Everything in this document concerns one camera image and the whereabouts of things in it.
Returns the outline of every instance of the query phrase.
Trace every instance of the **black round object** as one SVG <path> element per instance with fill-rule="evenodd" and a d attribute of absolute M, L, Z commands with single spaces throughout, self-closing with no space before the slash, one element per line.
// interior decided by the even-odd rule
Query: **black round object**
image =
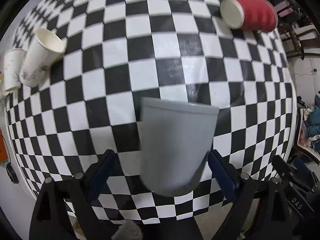
<path fill-rule="evenodd" d="M 19 180 L 10 163 L 7 164 L 6 170 L 12 183 L 18 184 Z"/>

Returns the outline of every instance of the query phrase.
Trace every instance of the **black and white checkered surface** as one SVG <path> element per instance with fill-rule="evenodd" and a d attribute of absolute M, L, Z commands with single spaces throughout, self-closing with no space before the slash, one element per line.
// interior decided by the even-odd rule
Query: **black and white checkered surface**
<path fill-rule="evenodd" d="M 141 97 L 219 106 L 214 148 L 255 179 L 275 175 L 271 159 L 284 156 L 292 119 L 284 49 L 277 30 L 227 28 L 221 1 L 43 0 L 30 11 L 14 47 L 28 49 L 39 27 L 68 42 L 43 84 L 6 100 L 12 145 L 35 196 L 45 178 L 68 179 L 112 149 L 116 169 L 92 203 L 100 219 L 159 223 L 227 203 L 207 165 L 185 196 L 143 186 Z"/>

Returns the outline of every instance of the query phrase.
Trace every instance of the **gray cup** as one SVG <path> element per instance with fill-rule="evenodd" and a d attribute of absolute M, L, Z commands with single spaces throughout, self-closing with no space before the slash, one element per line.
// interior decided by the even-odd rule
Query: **gray cup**
<path fill-rule="evenodd" d="M 141 175 L 164 196 L 182 196 L 199 184 L 219 108 L 142 98 Z"/>

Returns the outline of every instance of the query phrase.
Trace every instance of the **table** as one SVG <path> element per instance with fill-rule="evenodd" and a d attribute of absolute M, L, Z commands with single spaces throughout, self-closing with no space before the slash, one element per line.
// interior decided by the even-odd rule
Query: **table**
<path fill-rule="evenodd" d="M 159 223 L 227 204 L 207 164 L 185 196 L 145 188 L 139 128 L 146 96 L 219 106 L 213 147 L 255 179 L 276 174 L 271 159 L 286 153 L 296 107 L 279 33 L 230 30 L 221 1 L 43 0 L 26 15 L 14 47 L 28 49 L 39 27 L 67 42 L 41 85 L 6 100 L 12 147 L 35 197 L 45 178 L 84 172 L 109 148 L 118 160 L 92 203 L 99 219 Z"/>

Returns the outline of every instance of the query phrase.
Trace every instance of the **orange object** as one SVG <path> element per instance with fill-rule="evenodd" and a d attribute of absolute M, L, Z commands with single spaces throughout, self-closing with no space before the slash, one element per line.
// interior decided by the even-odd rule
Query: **orange object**
<path fill-rule="evenodd" d="M 2 132 L 0 130 L 0 162 L 3 162 L 8 158 L 7 151 L 5 150 Z"/>

